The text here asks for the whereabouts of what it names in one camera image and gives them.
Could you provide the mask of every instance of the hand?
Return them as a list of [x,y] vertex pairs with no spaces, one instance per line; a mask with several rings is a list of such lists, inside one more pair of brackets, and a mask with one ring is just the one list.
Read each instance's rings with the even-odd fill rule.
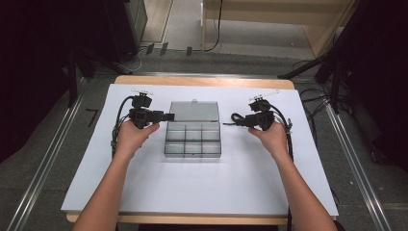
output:
[[150,134],[159,129],[159,123],[155,123],[149,127],[139,129],[131,120],[122,123],[117,136],[116,155],[119,155],[130,161],[135,152],[149,138]]
[[283,155],[289,156],[285,127],[281,123],[274,121],[266,131],[256,128],[249,128],[248,131],[261,140],[275,161]]

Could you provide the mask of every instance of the floor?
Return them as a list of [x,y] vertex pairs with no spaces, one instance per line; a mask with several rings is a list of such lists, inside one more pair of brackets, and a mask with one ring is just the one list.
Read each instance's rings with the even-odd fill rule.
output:
[[[156,48],[158,49],[155,49],[152,54],[140,53],[125,65],[131,68],[139,67],[135,71],[138,74],[144,72],[182,72],[195,75],[221,73],[233,74],[235,77],[253,78],[254,75],[257,75],[257,78],[275,78],[278,74],[287,73],[298,67],[302,64],[300,62],[313,59],[310,47],[304,42],[304,35],[295,27],[272,25],[277,30],[275,35],[279,37],[266,39],[273,41],[268,47],[267,43],[255,41],[249,34],[242,35],[240,41],[233,41],[237,37],[229,38],[226,32],[234,30],[234,25],[228,28],[226,24],[221,24],[221,43],[214,52],[194,52],[192,56],[187,57],[185,53],[187,46],[195,48],[200,45],[197,39],[199,31],[197,26],[200,22],[196,19],[183,20],[181,12],[185,12],[184,7],[187,6],[190,6],[192,11],[199,11],[197,3],[199,1],[196,0],[173,1],[167,29],[164,30],[162,38],[164,42],[168,41],[168,51],[164,56],[160,55],[161,45],[157,42]],[[191,18],[194,18],[194,15],[196,12],[192,12]],[[107,88],[117,76],[104,66],[96,64],[96,67],[97,73],[94,79],[80,84],[83,88],[81,104],[73,114],[73,120],[65,134],[64,141],[56,147],[56,156],[49,163],[47,177],[43,179],[42,184],[37,185],[40,192],[30,198],[34,204],[27,207],[28,214],[20,221],[22,226],[15,230],[69,230],[72,227],[72,224],[66,220],[65,213],[61,211],[64,194],[82,160],[82,155],[88,146],[98,119],[96,115],[95,121],[92,122],[93,110],[100,111],[103,108]],[[299,92],[318,87],[313,81],[314,73],[314,70],[308,71],[302,73],[302,77],[293,79]],[[305,96],[315,97],[317,95],[319,95],[318,92]],[[38,126],[27,144],[0,164],[0,193],[2,195],[0,198],[0,230],[8,230],[19,202],[33,182],[42,160],[47,158],[48,147],[54,135],[58,133],[59,125],[64,121],[67,113],[67,100],[68,95],[66,94]],[[319,103],[312,102],[308,108],[314,110]],[[370,201],[364,190],[366,188],[359,179],[361,174],[353,170],[352,160],[350,161],[348,154],[344,152],[340,132],[333,125],[335,116],[330,115],[330,111],[322,111],[315,118],[319,137],[318,148],[338,205],[339,221],[346,230],[405,230],[408,227],[406,196],[408,194],[408,174],[394,165],[381,166],[374,163],[370,156],[369,146],[365,143],[356,121],[345,112],[341,112],[340,117],[346,134],[351,140],[352,149],[368,179],[368,187],[380,202],[381,211],[385,214],[385,216],[381,214],[379,216],[385,220],[380,220],[382,223],[378,224],[376,222],[378,218],[373,217]],[[120,224],[119,230],[138,230],[138,226]],[[279,227],[279,230],[285,230],[285,227]]]

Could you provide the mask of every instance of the gray floor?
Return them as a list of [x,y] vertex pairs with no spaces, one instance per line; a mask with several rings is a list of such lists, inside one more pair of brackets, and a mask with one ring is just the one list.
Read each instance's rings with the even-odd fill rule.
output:
[[[148,56],[144,52],[140,53],[141,65],[138,57],[134,57],[124,65],[131,69],[140,66],[134,71],[135,74],[143,72],[221,73],[273,78],[277,74],[284,74],[298,67],[296,63],[305,58],[296,55],[284,57],[282,53],[281,55],[276,55],[276,53],[251,55],[241,54],[241,52],[237,52],[240,53],[238,55],[221,54],[222,52],[194,52],[187,57],[183,51],[168,50],[164,56],[160,56],[160,50],[155,50]],[[69,230],[72,226],[61,211],[61,205],[64,201],[64,194],[85,153],[96,122],[95,120],[89,127],[93,112],[87,109],[96,109],[101,112],[108,85],[117,76],[104,66],[96,64],[96,67],[97,73],[88,84],[78,113],[22,230]],[[314,73],[316,69],[293,79],[295,87],[299,91],[316,88],[316,84],[313,83]],[[314,95],[317,94],[311,93],[305,97]],[[30,185],[49,143],[63,120],[67,102],[68,95],[66,94],[38,126],[27,144],[0,164],[0,193],[2,195],[0,197],[0,230],[7,230],[21,196]],[[312,103],[309,108],[313,110],[318,104],[318,102]],[[394,165],[381,166],[374,163],[356,121],[344,112],[341,113],[341,117],[393,230],[406,230],[408,227],[408,198],[406,196],[408,194],[408,174]],[[376,230],[326,111],[316,116],[316,123],[319,154],[329,184],[338,201],[339,221],[346,230]],[[128,224],[121,224],[119,227],[120,230],[138,229],[136,225]]]

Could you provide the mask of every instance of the clear plastic box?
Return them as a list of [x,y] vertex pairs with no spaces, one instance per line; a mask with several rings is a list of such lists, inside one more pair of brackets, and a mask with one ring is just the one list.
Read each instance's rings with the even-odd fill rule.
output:
[[217,102],[172,102],[174,121],[167,123],[166,157],[221,156]]

